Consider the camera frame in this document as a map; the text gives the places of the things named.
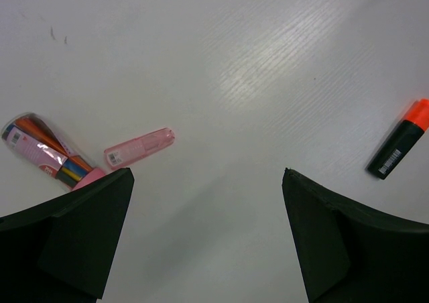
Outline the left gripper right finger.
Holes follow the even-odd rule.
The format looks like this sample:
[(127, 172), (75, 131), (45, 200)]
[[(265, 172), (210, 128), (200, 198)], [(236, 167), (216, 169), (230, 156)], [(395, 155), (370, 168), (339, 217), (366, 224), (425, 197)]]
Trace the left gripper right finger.
[(309, 302), (427, 302), (428, 225), (286, 169), (282, 190)]

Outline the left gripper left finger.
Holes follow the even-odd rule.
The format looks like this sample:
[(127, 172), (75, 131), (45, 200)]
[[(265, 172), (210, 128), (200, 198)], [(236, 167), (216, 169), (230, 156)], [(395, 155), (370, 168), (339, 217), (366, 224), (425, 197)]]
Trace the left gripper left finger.
[(101, 299), (133, 185), (131, 170), (123, 168), (1, 217), (1, 301)]

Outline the pink eraser case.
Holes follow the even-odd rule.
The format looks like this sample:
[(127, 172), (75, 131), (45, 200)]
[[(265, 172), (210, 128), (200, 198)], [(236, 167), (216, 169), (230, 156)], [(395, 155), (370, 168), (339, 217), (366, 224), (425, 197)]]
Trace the pink eraser case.
[(112, 170), (124, 168), (166, 149), (174, 140), (174, 132), (166, 127), (107, 148), (104, 159)]

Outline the pink tube of pens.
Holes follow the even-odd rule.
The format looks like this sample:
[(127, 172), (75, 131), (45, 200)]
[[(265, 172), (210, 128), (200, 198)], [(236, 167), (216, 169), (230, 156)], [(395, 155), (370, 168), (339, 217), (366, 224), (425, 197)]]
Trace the pink tube of pens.
[(1, 139), (15, 155), (67, 190), (78, 190), (106, 175), (57, 126), (35, 113), (24, 113), (8, 122)]

